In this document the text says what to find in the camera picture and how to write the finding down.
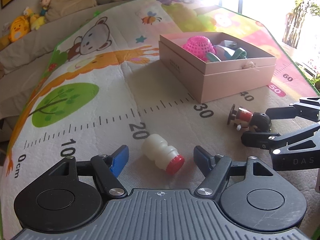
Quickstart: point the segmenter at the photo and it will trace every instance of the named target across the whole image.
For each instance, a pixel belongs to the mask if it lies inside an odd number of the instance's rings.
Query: play mat
[[[228,33],[276,56],[270,85],[207,104],[194,101],[159,61],[158,40],[159,34],[205,31]],[[140,187],[193,191],[203,180],[193,163],[196,145],[213,155],[238,161],[254,155],[271,165],[268,151],[244,147],[241,133],[226,125],[233,103],[265,112],[317,95],[260,22],[200,0],[135,0],[109,9],[56,47],[14,129],[0,189],[4,238],[21,230],[13,210],[16,195],[64,156],[90,160],[126,144],[130,157],[119,180],[128,192]],[[308,125],[299,118],[275,120],[272,129],[285,134]],[[184,156],[176,175],[141,154],[143,139],[153,133]],[[280,174],[308,200],[300,229],[311,236],[320,223],[317,170]]]

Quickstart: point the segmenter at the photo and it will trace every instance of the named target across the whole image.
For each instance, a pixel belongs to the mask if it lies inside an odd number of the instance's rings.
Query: printed number
[[[17,177],[19,177],[19,171],[20,171],[20,166],[21,166],[21,163],[20,162],[23,162],[25,160],[27,156],[25,154],[21,155],[19,158],[18,158],[18,164],[16,165],[16,173],[14,174],[14,178],[16,179]]]
[[[145,124],[144,122],[140,122],[140,124],[141,124],[141,126],[138,126],[138,125],[135,125],[135,124],[130,123],[130,124],[129,124],[130,130],[131,130],[132,132],[134,132],[134,129],[135,129],[135,128],[136,128],[136,129],[139,129],[139,130],[143,130],[143,129],[146,128],[146,124]],[[147,131],[137,131],[137,132],[135,132],[135,133],[132,135],[132,137],[133,137],[135,140],[141,140],[141,139],[146,139],[146,138],[148,138],[149,135],[150,135],[150,133],[147,132]]]
[[[280,88],[278,88],[275,84],[270,83],[269,85],[267,85],[267,87],[270,88],[273,92],[275,92],[280,97],[286,96],[286,93],[283,92]]]
[[[61,144],[61,146],[66,146],[66,145],[74,144],[74,143],[76,143],[76,141],[73,140],[73,139],[70,139],[70,142],[63,143],[63,144]],[[60,156],[61,156],[61,157],[67,157],[67,156],[71,156],[71,155],[73,155],[73,154],[75,154],[75,153],[76,153],[76,149],[73,148],[73,147],[69,147],[69,148],[63,149],[63,150],[61,151],[61,153],[60,153]]]
[[[202,111],[203,109],[207,109],[207,108],[208,108],[208,105],[206,105],[206,104],[201,104],[201,106],[194,106],[193,107],[193,109],[196,111]],[[202,111],[199,115],[202,118],[208,118],[208,117],[213,116],[213,114],[214,113],[212,110],[205,110],[205,111]]]
[[[244,97],[244,99],[245,99],[246,101],[252,101],[252,100],[254,100],[254,97],[253,97],[253,96],[250,96],[250,95],[246,96],[247,94],[249,94],[249,92],[241,92],[241,93],[240,93],[240,95],[241,95],[242,97]]]
[[[284,74],[283,77],[286,78],[288,81],[292,81],[293,80],[293,78],[289,77],[288,74]]]

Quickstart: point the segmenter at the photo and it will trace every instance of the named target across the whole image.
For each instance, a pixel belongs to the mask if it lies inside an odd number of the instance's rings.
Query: printed cartoon bear
[[[100,18],[96,25],[88,30],[83,37],[76,37],[72,48],[67,50],[69,61],[75,60],[80,55],[103,50],[111,45],[112,41],[109,40],[110,30],[105,23],[107,19],[107,17]]]

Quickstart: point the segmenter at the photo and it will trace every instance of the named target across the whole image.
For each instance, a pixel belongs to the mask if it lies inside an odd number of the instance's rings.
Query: yellow plush toy
[[[31,24],[31,30],[38,30],[40,26],[45,25],[45,17],[40,16],[38,19],[35,20],[34,23]]]
[[[38,19],[40,16],[38,14],[35,14],[31,8],[26,7],[25,10],[23,11],[23,15],[26,19],[29,19],[30,24],[33,24],[36,19]]]
[[[29,21],[23,16],[17,17],[10,26],[9,39],[14,42],[30,32]]]
[[[38,14],[33,13],[32,9],[27,7],[23,11],[23,15],[26,18],[29,18],[30,25],[31,25],[31,30],[38,30],[40,26],[45,24],[45,18],[44,16],[39,16]]]

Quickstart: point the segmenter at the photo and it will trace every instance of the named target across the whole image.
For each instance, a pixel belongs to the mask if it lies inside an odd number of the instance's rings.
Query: printed bee
[[[143,24],[151,24],[152,25],[152,23],[154,23],[155,21],[161,21],[162,20],[161,17],[155,17],[157,14],[153,13],[151,11],[149,11],[147,13],[147,15],[148,16],[146,16],[146,17],[141,19]]]

